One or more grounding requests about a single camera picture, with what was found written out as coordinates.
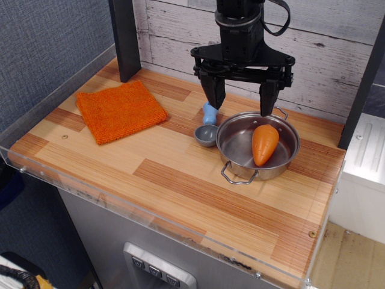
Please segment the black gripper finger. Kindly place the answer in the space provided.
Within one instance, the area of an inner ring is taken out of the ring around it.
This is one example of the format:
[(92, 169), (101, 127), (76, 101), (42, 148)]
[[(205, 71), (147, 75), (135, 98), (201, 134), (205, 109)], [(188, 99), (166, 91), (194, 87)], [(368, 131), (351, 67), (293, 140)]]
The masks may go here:
[(201, 75), (201, 85), (209, 104), (219, 110), (226, 97), (225, 79), (210, 75)]
[(279, 91), (279, 82), (274, 79), (268, 79), (260, 85), (260, 114), (262, 117), (269, 116), (273, 112)]

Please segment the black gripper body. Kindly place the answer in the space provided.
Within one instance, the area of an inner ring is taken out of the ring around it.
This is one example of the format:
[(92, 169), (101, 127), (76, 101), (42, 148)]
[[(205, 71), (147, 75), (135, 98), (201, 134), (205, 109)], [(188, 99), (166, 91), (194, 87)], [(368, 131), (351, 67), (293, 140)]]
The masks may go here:
[(194, 73), (206, 72), (214, 78), (253, 83), (276, 83), (278, 88), (292, 85), (292, 66), (295, 58), (270, 48), (264, 33), (280, 36), (288, 24), (271, 32), (262, 19), (216, 20), (220, 27), (221, 42), (216, 45), (195, 47)]

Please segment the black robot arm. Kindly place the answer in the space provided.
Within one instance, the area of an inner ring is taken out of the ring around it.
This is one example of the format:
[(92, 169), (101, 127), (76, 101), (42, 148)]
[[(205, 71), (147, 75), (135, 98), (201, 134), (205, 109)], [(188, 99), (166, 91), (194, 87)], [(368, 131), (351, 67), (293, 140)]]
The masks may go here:
[(264, 21), (263, 1), (217, 1), (215, 21), (221, 42), (195, 47), (194, 74), (209, 104), (219, 109), (226, 97), (225, 81), (260, 85), (260, 114), (272, 114), (279, 92), (292, 85), (295, 58), (270, 48), (264, 34), (282, 35), (290, 21), (272, 32)]

